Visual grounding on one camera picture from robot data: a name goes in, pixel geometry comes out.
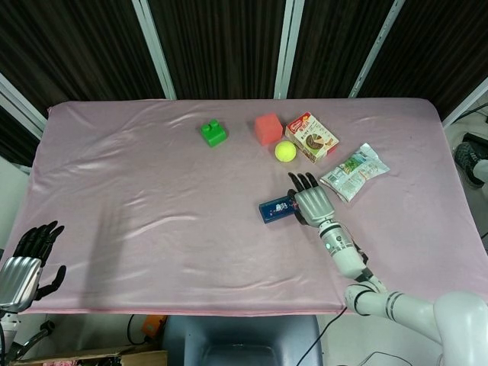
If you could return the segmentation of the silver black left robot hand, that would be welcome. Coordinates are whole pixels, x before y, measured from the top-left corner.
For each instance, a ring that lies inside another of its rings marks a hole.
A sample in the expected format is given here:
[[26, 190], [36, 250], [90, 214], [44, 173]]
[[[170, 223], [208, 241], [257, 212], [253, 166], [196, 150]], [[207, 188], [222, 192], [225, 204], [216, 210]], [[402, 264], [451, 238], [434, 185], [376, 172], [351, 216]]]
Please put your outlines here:
[[1, 268], [1, 314], [21, 313], [34, 301], [57, 291], [66, 276], [66, 266], [59, 266], [54, 280], [43, 287], [40, 276], [65, 227], [55, 220], [29, 229]]

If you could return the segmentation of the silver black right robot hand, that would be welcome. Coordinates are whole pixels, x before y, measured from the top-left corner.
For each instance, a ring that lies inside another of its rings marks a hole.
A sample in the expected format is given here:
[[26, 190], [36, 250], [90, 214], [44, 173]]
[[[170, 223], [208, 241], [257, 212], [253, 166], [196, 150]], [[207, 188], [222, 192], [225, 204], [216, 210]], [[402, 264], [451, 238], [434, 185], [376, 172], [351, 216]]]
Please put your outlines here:
[[318, 228], [326, 221], [331, 221], [335, 210], [326, 192], [319, 186], [315, 177], [305, 174], [288, 173], [295, 189], [289, 189], [287, 196], [296, 204], [295, 217], [302, 225]]

